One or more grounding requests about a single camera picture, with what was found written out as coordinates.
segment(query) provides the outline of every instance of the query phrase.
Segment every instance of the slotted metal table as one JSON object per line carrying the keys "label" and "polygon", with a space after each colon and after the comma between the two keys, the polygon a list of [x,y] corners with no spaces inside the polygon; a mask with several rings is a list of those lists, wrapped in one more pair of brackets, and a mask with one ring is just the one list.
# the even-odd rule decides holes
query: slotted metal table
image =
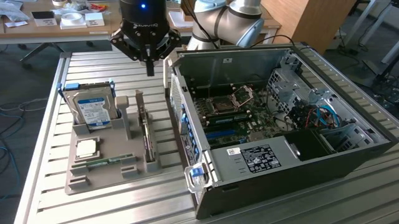
{"label": "slotted metal table", "polygon": [[[309,49],[303,51],[358,104],[399,136],[398,120],[372,101],[328,62]],[[116,223],[391,223],[399,219],[399,146],[366,162],[343,179],[324,183],[216,217],[196,220],[164,99],[163,67],[147,77],[145,68],[120,52],[63,54],[37,144],[24,186],[16,224]],[[316,88],[324,83],[304,70]],[[56,84],[116,83],[116,95],[129,97],[136,110],[135,90],[144,92],[153,116],[163,173],[87,193],[64,193],[72,115],[57,95]]]}

